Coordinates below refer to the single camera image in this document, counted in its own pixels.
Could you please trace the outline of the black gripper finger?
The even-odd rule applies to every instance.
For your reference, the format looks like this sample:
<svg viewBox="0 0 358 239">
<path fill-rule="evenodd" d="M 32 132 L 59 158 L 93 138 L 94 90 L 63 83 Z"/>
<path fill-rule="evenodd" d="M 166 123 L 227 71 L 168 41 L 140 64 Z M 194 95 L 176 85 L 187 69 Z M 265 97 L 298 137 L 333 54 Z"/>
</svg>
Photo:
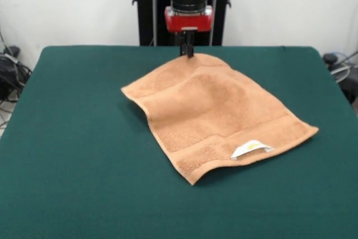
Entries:
<svg viewBox="0 0 358 239">
<path fill-rule="evenodd" d="M 178 33 L 178 44 L 180 47 L 180 55 L 186 55 L 187 49 L 186 49 L 186 33 L 185 32 Z"/>
<path fill-rule="evenodd" d="M 186 47 L 187 47 L 187 57 L 192 58 L 194 56 L 194 37 L 195 37 L 195 31 L 194 30 L 188 30 L 186 32 Z"/>
</svg>

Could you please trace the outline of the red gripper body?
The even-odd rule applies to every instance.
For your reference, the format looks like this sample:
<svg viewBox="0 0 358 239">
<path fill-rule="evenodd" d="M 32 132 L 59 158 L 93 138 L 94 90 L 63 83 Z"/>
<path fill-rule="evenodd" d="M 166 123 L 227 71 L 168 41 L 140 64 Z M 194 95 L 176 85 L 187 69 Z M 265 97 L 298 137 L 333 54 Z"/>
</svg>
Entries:
<svg viewBox="0 0 358 239">
<path fill-rule="evenodd" d="M 208 32 L 213 24 L 213 8 L 206 6 L 203 12 L 199 13 L 179 13 L 171 6 L 164 10 L 167 30 L 170 33 L 194 30 L 197 32 Z"/>
</svg>

